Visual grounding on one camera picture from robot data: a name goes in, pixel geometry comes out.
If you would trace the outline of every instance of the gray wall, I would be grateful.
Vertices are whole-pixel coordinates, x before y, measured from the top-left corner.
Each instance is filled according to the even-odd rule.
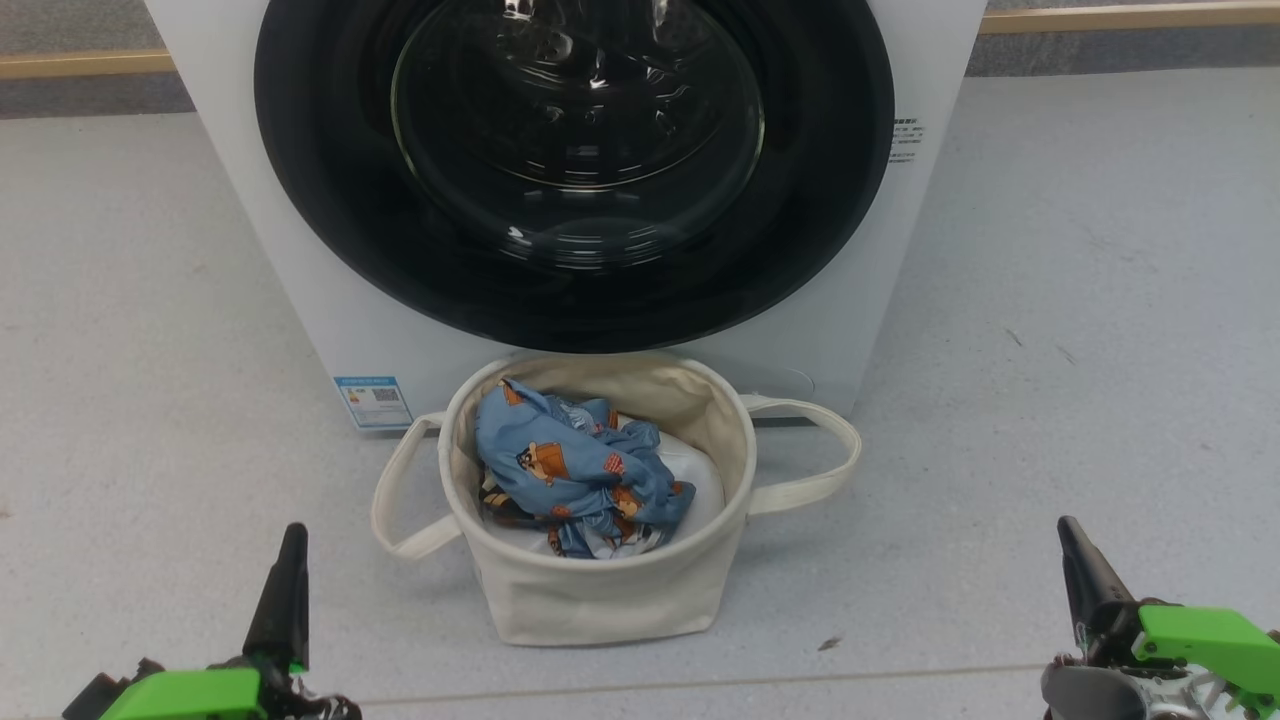
[[[989,0],[988,8],[1147,1],[1153,0]],[[142,0],[0,0],[0,55],[161,45]],[[968,74],[1248,65],[1280,65],[1280,26],[983,36],[974,46]],[[168,74],[0,82],[0,118],[187,110],[191,101],[182,82]]]

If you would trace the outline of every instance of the clothes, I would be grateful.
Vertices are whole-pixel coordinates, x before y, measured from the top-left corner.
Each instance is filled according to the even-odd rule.
[[[509,519],[541,523],[567,557],[626,557],[671,539],[695,489],[676,482],[658,443],[653,423],[620,429],[607,400],[572,404],[515,380],[498,383],[476,415],[480,459],[530,516]],[[486,507],[506,505],[485,492]]]
[[[620,427],[626,427],[631,421],[631,418],[626,415],[618,416]],[[724,510],[724,487],[721,483],[719,470],[707,454],[667,433],[659,433],[659,438],[658,457],[662,460],[662,464],[680,482],[694,486],[694,500],[689,503],[689,511],[685,512],[685,518],[680,521],[680,527],[676,528],[676,533],[667,542],[668,544],[673,544],[692,537],[698,530],[712,524],[719,516]],[[503,492],[502,487],[498,486],[498,480],[494,479],[493,473],[489,470],[485,470],[480,500],[484,502],[483,507],[486,510],[483,512],[485,529],[494,539],[536,555],[549,557],[557,555],[548,542],[547,521],[538,520],[521,510],[516,505],[516,501],[511,500],[511,496]],[[527,523],[503,518],[503,510],[495,507],[494,503],[499,507],[503,505],[508,506],[511,511],[524,515]]]

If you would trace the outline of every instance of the energy label sticker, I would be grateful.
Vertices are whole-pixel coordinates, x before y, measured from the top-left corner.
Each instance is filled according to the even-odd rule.
[[[333,382],[362,430],[407,428],[413,421],[396,378],[334,378]]]

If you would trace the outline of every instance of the barcode label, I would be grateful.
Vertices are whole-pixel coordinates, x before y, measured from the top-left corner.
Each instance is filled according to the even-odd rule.
[[[924,142],[924,126],[919,118],[897,118],[893,120],[893,147],[890,151],[888,161],[911,163],[915,160],[916,147]]]
[[[407,428],[413,421],[396,378],[357,377],[333,380],[357,428]]]

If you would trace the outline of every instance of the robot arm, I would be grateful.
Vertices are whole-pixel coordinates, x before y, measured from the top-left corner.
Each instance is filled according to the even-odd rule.
[[[342,696],[310,697],[293,675],[307,669],[307,529],[284,533],[242,653],[205,670],[165,670],[143,659],[133,678],[100,674],[64,720],[360,720]]]
[[[1041,689],[1050,720],[1267,720],[1280,697],[1280,633],[1220,607],[1134,600],[1075,518],[1057,523],[1082,657]]]

